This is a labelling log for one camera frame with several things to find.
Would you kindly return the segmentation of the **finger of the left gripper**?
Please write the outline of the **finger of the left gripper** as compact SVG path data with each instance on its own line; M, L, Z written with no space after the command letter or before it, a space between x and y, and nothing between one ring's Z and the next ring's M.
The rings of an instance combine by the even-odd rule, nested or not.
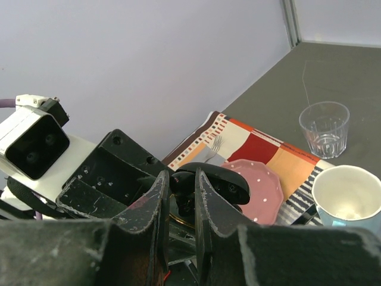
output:
M201 169L207 176L214 190L232 204L248 204L250 189L247 181L240 174L224 167L208 163L191 162L178 168L176 172L191 172L196 175Z

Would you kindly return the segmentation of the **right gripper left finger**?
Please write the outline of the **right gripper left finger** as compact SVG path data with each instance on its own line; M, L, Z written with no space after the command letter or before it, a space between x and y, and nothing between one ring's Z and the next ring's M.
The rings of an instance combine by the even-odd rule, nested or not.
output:
M107 219L1 222L2 285L163 285L169 174Z

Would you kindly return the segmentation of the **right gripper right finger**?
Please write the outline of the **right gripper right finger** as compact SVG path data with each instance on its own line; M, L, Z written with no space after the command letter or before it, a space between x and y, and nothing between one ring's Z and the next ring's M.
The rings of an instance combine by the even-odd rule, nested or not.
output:
M200 285L379 285L380 241L361 228L262 226L195 177Z

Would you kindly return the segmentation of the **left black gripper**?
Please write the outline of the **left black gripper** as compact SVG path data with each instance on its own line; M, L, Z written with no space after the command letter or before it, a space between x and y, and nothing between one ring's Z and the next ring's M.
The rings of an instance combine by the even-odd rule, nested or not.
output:
M78 217L111 219L149 190L143 178L155 178L163 170L173 173L122 130L114 129L69 177L55 202Z

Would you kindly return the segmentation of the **black earbud case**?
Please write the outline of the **black earbud case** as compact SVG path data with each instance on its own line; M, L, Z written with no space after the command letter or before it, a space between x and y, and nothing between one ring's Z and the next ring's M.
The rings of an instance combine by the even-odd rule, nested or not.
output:
M196 257L195 174L180 171L170 177L169 264Z

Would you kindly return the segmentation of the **black earbud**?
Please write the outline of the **black earbud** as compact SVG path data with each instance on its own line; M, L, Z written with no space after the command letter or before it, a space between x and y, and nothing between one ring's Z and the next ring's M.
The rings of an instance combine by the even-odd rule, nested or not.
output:
M170 177L170 189L175 197L179 215L186 217L194 214L195 174L176 172Z

